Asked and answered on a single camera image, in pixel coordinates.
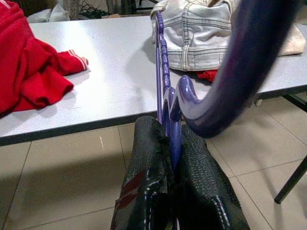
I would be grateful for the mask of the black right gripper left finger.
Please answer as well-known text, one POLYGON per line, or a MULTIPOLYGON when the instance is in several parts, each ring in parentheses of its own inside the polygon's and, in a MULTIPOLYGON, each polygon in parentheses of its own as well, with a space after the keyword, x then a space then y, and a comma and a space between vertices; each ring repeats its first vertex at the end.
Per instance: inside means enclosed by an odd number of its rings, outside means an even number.
POLYGON ((136 120, 130 163, 112 218, 114 230, 165 230, 172 225, 173 182, 168 140, 151 116, 136 120))

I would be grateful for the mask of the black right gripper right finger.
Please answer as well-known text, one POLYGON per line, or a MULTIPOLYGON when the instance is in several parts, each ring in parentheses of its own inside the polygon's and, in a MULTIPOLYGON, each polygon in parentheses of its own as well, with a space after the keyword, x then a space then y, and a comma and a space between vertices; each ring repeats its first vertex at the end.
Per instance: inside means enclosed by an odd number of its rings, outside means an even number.
POLYGON ((248 230, 233 187, 205 139, 182 126, 176 211, 182 230, 248 230))

